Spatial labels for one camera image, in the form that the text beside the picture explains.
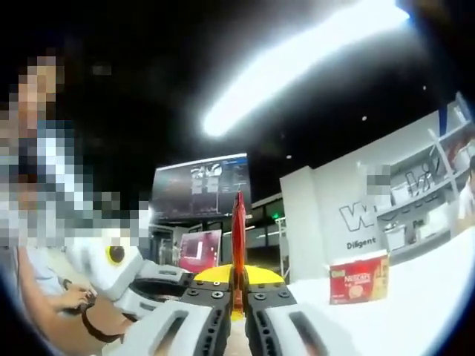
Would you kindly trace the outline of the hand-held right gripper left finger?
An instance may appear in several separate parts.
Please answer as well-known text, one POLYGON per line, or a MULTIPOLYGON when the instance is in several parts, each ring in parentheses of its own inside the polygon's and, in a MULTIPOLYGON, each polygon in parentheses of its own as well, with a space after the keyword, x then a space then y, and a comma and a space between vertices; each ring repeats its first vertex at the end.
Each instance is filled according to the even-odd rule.
POLYGON ((231 331, 233 269, 210 268, 178 300, 155 308, 126 332, 119 355, 223 355, 231 331))

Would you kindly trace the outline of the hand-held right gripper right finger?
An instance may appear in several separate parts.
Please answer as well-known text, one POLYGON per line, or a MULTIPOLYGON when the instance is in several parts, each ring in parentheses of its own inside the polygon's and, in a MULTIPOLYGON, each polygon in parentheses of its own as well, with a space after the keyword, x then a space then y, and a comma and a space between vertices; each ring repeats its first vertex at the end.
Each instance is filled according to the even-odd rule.
POLYGON ((273 271, 245 267, 246 336, 253 355, 355 355, 352 338, 308 303, 298 303, 273 271))

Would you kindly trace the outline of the person's left hand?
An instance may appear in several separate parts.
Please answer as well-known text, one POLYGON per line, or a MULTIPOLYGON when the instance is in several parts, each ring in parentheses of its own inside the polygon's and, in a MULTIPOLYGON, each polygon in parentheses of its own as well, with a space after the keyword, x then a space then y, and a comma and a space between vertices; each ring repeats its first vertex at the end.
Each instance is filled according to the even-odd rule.
POLYGON ((52 298, 51 304, 57 312, 79 314, 87 306, 95 304, 96 294, 89 288, 70 284, 65 291, 52 298))

